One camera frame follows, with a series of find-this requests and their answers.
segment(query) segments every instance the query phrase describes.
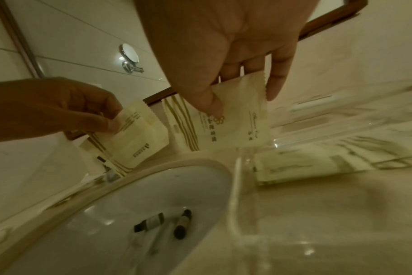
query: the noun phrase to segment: magnifying mirror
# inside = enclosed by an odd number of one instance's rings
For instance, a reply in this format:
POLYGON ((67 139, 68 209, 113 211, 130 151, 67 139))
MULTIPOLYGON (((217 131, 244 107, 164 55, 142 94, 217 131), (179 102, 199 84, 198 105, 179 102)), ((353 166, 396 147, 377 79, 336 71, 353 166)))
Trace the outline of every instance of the magnifying mirror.
POLYGON ((120 49, 120 54, 124 58, 124 61, 122 62, 122 66, 126 72, 128 73, 133 73, 133 72, 143 73, 144 72, 143 68, 137 67, 137 64, 139 62, 138 54, 131 45, 127 43, 123 43, 120 45, 119 49, 120 49))

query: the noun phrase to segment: brown frame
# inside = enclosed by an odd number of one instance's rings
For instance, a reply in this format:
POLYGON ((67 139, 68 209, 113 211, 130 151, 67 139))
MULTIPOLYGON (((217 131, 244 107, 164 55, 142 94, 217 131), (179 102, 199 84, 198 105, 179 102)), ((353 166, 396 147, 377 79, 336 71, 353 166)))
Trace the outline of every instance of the brown frame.
MULTIPOLYGON (((367 4, 368 0, 344 0, 343 6, 308 22, 301 30, 299 40, 303 40, 318 32, 321 32, 350 18, 353 18, 357 15, 357 13, 360 10, 367 6, 367 4)), ((33 51, 29 47, 26 38, 21 32, 20 27, 14 19, 14 16, 11 13, 5 0, 0 0, 0 19, 4 24, 5 30, 13 40, 19 54, 24 60, 31 75, 34 78, 44 78, 44 73, 38 65, 37 59, 35 58, 33 51)), ((152 105, 176 93, 177 92, 175 90, 169 87, 152 96, 145 98, 144 102, 147 105, 152 105)), ((69 140, 75 140, 85 135, 81 131, 66 131, 64 132, 64 134, 69 140)))

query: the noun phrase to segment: sink rim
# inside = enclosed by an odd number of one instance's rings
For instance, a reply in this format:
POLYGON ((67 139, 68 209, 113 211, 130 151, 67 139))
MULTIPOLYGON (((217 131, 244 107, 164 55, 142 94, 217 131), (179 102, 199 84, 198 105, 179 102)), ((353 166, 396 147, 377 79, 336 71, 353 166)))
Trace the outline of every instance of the sink rim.
POLYGON ((102 184, 95 188, 84 190, 66 203, 43 210, 40 215, 9 234, 8 238, 3 243, 0 243, 0 274, 16 260, 22 252, 26 251, 46 233, 50 232, 85 206, 151 174, 188 166, 209 166, 228 173, 231 176, 230 169, 219 161, 201 158, 182 159, 154 165, 139 171, 134 170, 132 175, 128 175, 114 183, 102 184))

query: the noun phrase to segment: toiletry packet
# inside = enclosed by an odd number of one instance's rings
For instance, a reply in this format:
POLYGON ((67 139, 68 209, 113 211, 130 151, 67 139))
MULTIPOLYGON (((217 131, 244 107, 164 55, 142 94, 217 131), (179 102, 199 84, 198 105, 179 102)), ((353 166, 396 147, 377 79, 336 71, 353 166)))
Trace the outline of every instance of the toiletry packet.
POLYGON ((142 101, 134 101, 115 118, 115 134, 89 133, 80 147, 124 177, 149 156, 168 145, 168 130, 142 101))
POLYGON ((412 167, 412 121, 342 138, 256 153, 260 184, 412 167))
POLYGON ((179 145, 200 151, 254 147, 271 141, 263 72, 213 85, 212 90, 224 106, 221 118, 199 112, 179 95, 162 100, 179 145))

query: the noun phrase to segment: white sink basin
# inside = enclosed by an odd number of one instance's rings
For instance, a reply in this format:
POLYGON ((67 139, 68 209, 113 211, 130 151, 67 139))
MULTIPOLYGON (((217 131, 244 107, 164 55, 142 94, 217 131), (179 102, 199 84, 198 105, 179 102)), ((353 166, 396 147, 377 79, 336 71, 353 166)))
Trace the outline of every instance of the white sink basin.
POLYGON ((155 229, 161 229, 158 247, 145 258, 138 274, 168 274, 218 222, 227 205, 230 183, 228 171, 209 166, 174 168, 136 180, 71 216, 3 274, 123 274, 126 262, 120 260, 126 255, 129 259, 128 233, 135 224, 159 212, 166 216, 165 228, 155 229), (185 239, 177 240, 172 230, 184 209, 192 211, 192 222, 185 239))

